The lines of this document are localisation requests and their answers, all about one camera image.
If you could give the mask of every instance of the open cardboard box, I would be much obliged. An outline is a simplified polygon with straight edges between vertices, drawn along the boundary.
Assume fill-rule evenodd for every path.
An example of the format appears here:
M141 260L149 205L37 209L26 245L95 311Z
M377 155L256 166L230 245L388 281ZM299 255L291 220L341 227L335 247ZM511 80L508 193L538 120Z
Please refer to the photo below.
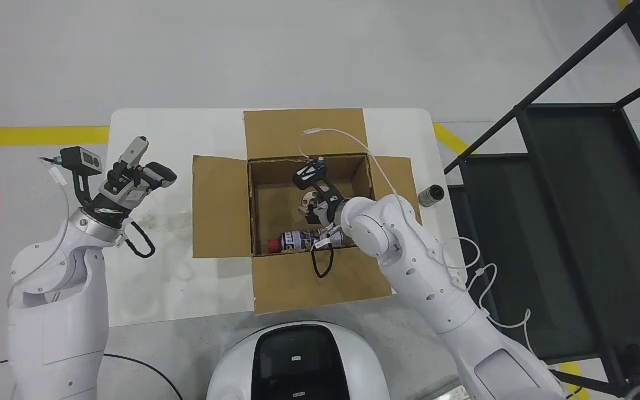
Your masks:
M245 112L244 123L247 160L194 156L193 256L251 257L257 313L391 295L376 260L348 241L335 250L333 269L324 279L316 277L308 252L267 251L268 240L283 232L320 228L307 224L297 210L305 192L293 184L292 176L306 162L298 153L302 132L331 127L366 144L362 110L251 111ZM303 149L325 157L328 178L343 196L379 199L391 193L350 138L338 133L313 135L305 137ZM410 160L376 158L399 194L418 210ZM318 251L316 258L322 271L329 252Z

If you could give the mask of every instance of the spray can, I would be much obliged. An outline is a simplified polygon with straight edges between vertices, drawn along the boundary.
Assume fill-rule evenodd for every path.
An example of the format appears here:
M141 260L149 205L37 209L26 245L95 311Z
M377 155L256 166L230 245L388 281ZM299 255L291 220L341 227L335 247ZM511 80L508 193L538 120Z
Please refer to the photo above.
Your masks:
M342 245L343 233L336 232L331 236L331 245L339 247ZM290 231L280 235L279 239L271 239L268 242L269 253L310 251L311 246L322 239L326 239L326 234L320 234L319 230Z
M430 207L444 198L444 189L440 185L431 185L418 195L422 207Z

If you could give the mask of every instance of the table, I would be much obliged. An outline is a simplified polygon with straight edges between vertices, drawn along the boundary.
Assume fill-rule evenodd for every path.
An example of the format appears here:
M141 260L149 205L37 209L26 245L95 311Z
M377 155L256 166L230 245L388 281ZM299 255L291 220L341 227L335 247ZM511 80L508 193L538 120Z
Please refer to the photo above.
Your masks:
M113 113L107 163L112 165L135 136L150 145L142 163L157 161L178 180L158 189L135 209L157 248L149 259L128 249L105 249L110 326L253 310L248 257L192 258L194 154L246 159L243 112L248 109L122 109ZM422 109L363 109L369 148L375 155L409 157L418 191L446 187L431 116ZM448 194L421 207L423 225L437 238L457 236ZM142 238L127 230L134 243ZM447 246L456 263L460 247Z

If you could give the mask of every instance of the small cylinder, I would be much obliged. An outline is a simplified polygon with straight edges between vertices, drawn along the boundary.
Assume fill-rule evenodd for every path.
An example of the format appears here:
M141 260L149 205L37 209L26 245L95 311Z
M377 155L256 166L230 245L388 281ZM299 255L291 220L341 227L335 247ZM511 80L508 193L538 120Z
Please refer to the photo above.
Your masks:
M444 189L440 185L431 185L418 195L422 207L430 207L444 198Z

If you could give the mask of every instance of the black cord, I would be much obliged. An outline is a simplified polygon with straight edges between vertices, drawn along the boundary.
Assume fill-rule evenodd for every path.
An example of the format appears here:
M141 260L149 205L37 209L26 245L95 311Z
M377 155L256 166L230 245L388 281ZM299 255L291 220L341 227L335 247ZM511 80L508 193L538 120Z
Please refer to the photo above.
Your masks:
M329 243L329 250L331 251L331 256L329 258L329 266L327 267L326 270L324 270L323 273L320 273L320 271L318 271L318 264L316 264L316 255L314 253L315 247L311 247L311 261L313 262L313 270L316 273L316 276L320 279L324 278L325 276L327 276L329 274L329 272L331 272L331 268L333 267L333 245L331 243Z
M133 251L135 255L137 255L138 257L141 257L141 258L151 257L156 252L156 246L153 245L153 242L151 242L151 239L149 239L149 236L147 236L147 234L142 230L142 228L140 228L140 225L138 225L135 221L131 221L131 225L133 225L133 227L136 228L138 232L140 232L140 234L144 238L144 241L147 242L147 245L149 246L149 252L147 254L140 253L138 249L136 249L136 246L133 244L133 242L131 242L131 240L129 239L125 240L125 242L127 243L127 246L129 246L131 251Z
M171 388L173 389L174 392L176 392L176 395L178 396L178 398L180 400L184 400L182 398L182 395L180 394L180 391L178 391L178 388L176 387L176 385L173 384L173 382L171 382L171 380L169 380L169 378L167 378L162 372L158 371L157 369L155 369L154 367L152 367L151 365L142 362L140 360L136 360L135 358L129 358L129 357L125 357L125 356L119 356L117 354L108 354L108 353L104 353L105 357L111 357L111 358L119 358L121 360L126 360L126 361L131 361L134 362L136 364L140 364L140 365L144 365L145 367L149 368L150 370L152 370L153 372L155 372L156 374L160 375L162 377L162 379L164 379L169 386L171 386Z
M582 388L582 386L580 386L578 389L576 389L576 391L575 391L575 392L573 392L573 393L571 393L570 395L568 395L567 397L565 397L565 399L570 399L570 398L572 398L572 397L573 397L573 396L575 396L576 394L580 393L580 391L581 391L582 389L583 389L583 388Z

